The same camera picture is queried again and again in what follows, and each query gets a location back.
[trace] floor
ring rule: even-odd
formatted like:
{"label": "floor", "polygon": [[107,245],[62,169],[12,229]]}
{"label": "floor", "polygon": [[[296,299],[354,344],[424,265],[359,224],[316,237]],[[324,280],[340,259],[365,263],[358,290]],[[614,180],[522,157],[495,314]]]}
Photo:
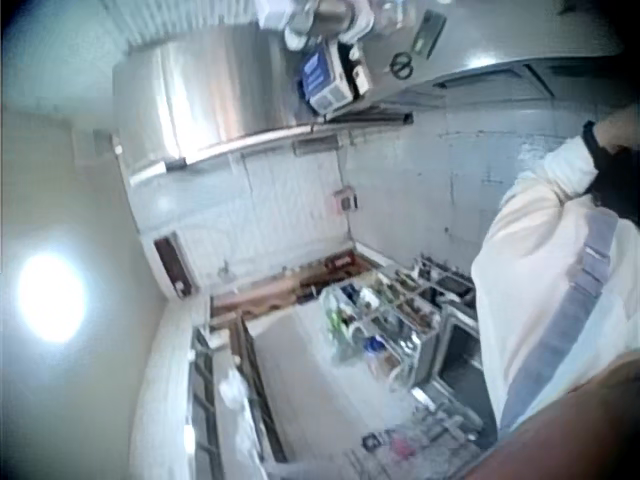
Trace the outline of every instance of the floor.
{"label": "floor", "polygon": [[343,181],[358,194],[351,233],[407,266],[425,252],[469,272],[517,174],[610,112],[548,100],[485,103],[352,136],[339,151]]}

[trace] white wall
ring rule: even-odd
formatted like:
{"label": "white wall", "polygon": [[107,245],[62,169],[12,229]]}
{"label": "white wall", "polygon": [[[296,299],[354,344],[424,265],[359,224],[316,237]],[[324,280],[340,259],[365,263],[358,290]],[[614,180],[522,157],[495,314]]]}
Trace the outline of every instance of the white wall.
{"label": "white wall", "polygon": [[208,297],[170,302],[151,347],[131,432],[133,479],[189,480],[184,448],[192,329],[208,316]]}
{"label": "white wall", "polygon": [[[166,299],[117,164],[78,170],[66,124],[3,111],[2,169],[3,474],[122,478]],[[16,302],[21,267],[40,252],[67,259],[86,290],[84,322],[63,345],[37,338]]]}
{"label": "white wall", "polygon": [[341,152],[360,210],[354,240],[406,265],[420,252],[469,271],[516,174],[610,109],[528,101],[416,115],[415,125],[361,135]]}
{"label": "white wall", "polygon": [[333,208],[332,194],[342,186],[335,152],[296,157],[283,148],[233,168],[224,160],[202,165],[129,190],[145,251],[165,287],[153,240],[171,231],[205,290],[229,288],[218,277],[225,260],[241,283],[350,245],[347,218]]}

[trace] stainless steel counter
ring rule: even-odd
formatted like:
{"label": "stainless steel counter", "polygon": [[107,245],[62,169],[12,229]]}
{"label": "stainless steel counter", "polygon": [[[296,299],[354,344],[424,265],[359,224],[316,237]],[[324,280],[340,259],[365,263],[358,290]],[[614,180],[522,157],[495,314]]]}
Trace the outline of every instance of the stainless steel counter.
{"label": "stainless steel counter", "polygon": [[[414,26],[389,36],[365,37],[361,42],[372,88],[360,100],[336,114],[366,108],[408,87],[488,69],[498,64],[540,58],[613,56],[622,44],[596,15],[559,15],[561,0],[416,0]],[[426,60],[413,57],[414,73],[397,80],[388,71],[394,54],[410,52],[424,12],[444,14],[447,23]]]}

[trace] metal cabinet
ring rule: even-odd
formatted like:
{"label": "metal cabinet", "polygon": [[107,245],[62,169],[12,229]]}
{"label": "metal cabinet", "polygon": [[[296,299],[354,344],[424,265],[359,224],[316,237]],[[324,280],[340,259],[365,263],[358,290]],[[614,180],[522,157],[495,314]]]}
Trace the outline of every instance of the metal cabinet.
{"label": "metal cabinet", "polygon": [[447,105],[548,98],[536,77],[521,65],[501,66],[438,80]]}
{"label": "metal cabinet", "polygon": [[424,111],[444,107],[445,99],[444,95],[427,83],[407,88],[387,97],[379,105],[390,109]]}
{"label": "metal cabinet", "polygon": [[619,57],[545,59],[529,64],[553,97],[621,107],[637,100]]}

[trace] black sleeve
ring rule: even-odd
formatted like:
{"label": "black sleeve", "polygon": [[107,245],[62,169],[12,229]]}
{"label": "black sleeve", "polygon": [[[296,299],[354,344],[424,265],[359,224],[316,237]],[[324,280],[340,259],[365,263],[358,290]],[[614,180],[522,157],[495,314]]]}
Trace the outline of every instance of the black sleeve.
{"label": "black sleeve", "polygon": [[613,155],[611,155],[606,149],[602,148],[596,140],[595,135],[593,134],[593,127],[595,123],[589,120],[582,127],[582,141],[584,142],[587,150],[589,150],[589,154],[591,154],[591,158],[593,159],[593,165],[596,167],[598,172],[603,172],[611,163],[611,159]]}

